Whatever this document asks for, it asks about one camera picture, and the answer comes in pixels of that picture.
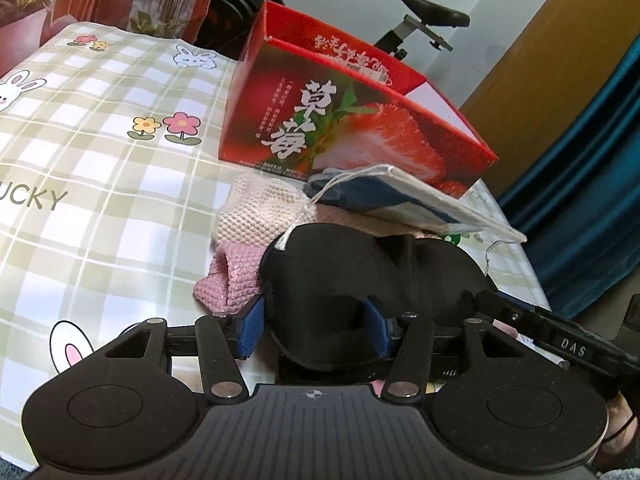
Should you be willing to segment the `person's right hand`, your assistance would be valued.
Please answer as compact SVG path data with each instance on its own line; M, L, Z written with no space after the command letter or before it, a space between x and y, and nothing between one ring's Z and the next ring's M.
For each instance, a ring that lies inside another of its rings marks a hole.
M639 478L639 417L619 392L608 406L608 431L593 467L600 479Z

